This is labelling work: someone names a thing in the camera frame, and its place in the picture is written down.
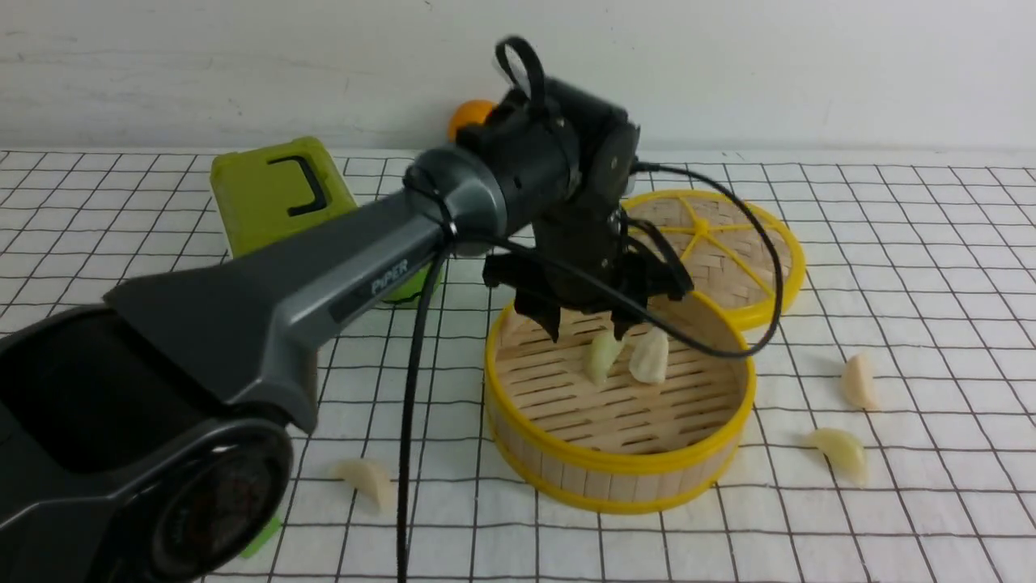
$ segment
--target orange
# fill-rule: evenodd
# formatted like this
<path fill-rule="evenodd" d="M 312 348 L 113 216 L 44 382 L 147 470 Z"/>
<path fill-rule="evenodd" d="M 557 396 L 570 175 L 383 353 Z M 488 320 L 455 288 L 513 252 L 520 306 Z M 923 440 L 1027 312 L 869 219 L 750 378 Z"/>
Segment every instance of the orange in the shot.
<path fill-rule="evenodd" d="M 485 123 L 486 117 L 489 116 L 489 112 L 494 107 L 496 107 L 496 104 L 486 99 L 471 99 L 461 104 L 457 108 L 457 111 L 454 112 L 454 116 L 450 118 L 450 127 L 447 129 L 447 136 L 449 136 L 450 141 L 452 142 L 457 139 L 457 129 L 464 125 L 471 123 L 481 125 Z"/>

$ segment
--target white wall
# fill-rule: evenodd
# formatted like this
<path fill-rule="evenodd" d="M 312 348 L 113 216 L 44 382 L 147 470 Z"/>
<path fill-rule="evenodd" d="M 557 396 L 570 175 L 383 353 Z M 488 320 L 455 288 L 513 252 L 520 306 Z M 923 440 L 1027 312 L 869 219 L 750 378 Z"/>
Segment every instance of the white wall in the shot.
<path fill-rule="evenodd" d="M 648 147 L 1036 149 L 1033 0 L 3 0 L 0 144 L 427 146 L 512 32 Z"/>

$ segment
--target bamboo steamer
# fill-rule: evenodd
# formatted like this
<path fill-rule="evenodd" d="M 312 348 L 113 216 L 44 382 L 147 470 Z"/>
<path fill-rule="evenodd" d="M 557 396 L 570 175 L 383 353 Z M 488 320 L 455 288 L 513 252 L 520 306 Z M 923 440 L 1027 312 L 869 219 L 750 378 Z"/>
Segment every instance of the bamboo steamer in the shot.
<path fill-rule="evenodd" d="M 652 309 L 683 332 L 726 350 L 741 334 L 704 296 L 661 300 Z M 715 483 L 730 462 L 755 396 L 751 360 L 707 357 L 669 345 L 662 385 L 642 385 L 629 359 L 646 325 L 632 328 L 604 387 L 582 374 L 594 336 L 608 315 L 565 314 L 553 344 L 508 308 L 486 351 L 486 414 L 503 459 L 543 493 L 610 514 L 658 512 Z"/>
<path fill-rule="evenodd" d="M 701 191 L 662 191 L 624 204 L 660 227 L 694 278 L 694 293 L 681 302 L 653 299 L 651 310 L 714 348 L 746 350 L 740 331 L 765 324 L 773 311 L 770 257 L 747 220 Z M 781 256 L 786 309 L 804 278 L 802 250 L 780 221 L 752 210 Z M 610 327 L 607 314 L 565 313 L 554 344 L 508 307 L 486 345 L 487 427 L 508 464 L 563 503 L 606 514 L 686 503 L 733 459 L 755 399 L 754 366 L 670 339 L 666 381 L 640 384 L 629 374 L 633 347 L 649 330 L 640 325 L 597 387 L 582 373 L 584 355 Z"/>

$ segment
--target robotic arm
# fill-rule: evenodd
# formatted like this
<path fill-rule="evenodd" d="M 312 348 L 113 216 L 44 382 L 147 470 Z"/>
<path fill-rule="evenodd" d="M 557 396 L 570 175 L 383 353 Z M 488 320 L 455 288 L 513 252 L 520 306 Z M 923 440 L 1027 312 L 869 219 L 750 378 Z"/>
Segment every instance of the robotic arm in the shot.
<path fill-rule="evenodd" d="M 237 556 L 289 484 L 285 427 L 316 429 L 317 350 L 447 250 L 511 250 L 486 258 L 485 283 L 514 287 L 515 310 L 555 342 L 562 309 L 610 312 L 621 338 L 652 318 L 649 298 L 688 293 L 661 233 L 620 204 L 631 172 L 666 170 L 636 161 L 627 113 L 547 78 L 521 38 L 496 57 L 515 88 L 484 125 L 419 155 L 399 192 L 222 265 L 127 280 L 102 305 L 0 340 L 0 581 L 175 583 Z M 764 232 L 722 185 L 678 171 Z M 507 240 L 527 225 L 535 253 Z M 751 351 L 678 340 L 757 352 L 776 283 Z"/>

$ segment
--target white grid tablecloth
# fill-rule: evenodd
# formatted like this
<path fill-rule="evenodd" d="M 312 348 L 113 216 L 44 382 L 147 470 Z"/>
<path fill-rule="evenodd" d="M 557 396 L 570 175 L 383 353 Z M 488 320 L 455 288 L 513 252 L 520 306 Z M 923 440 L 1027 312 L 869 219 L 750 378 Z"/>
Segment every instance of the white grid tablecloth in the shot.
<path fill-rule="evenodd" d="M 0 151 L 0 333 L 96 302 L 127 276 L 224 260 L 211 153 Z M 399 187 L 412 155 L 335 153 L 361 202 Z M 802 293 L 756 358 L 733 465 L 660 515 L 597 516 L 538 495 L 482 425 L 483 343 L 511 296 L 481 285 L 480 260 L 452 260 L 418 393 L 412 578 L 1036 581 L 1036 157 L 644 157 L 730 183 L 806 252 Z M 644 176 L 636 192 L 689 185 Z M 396 467 L 412 324 L 412 311 L 376 310 L 322 350 L 320 426 L 292 434 L 285 527 L 206 583 L 394 576 L 394 517 L 327 471 L 359 456 Z M 843 361 L 862 350 L 881 412 L 852 412 L 838 391 Z M 866 488 L 801 446 L 815 427 L 863 440 Z"/>

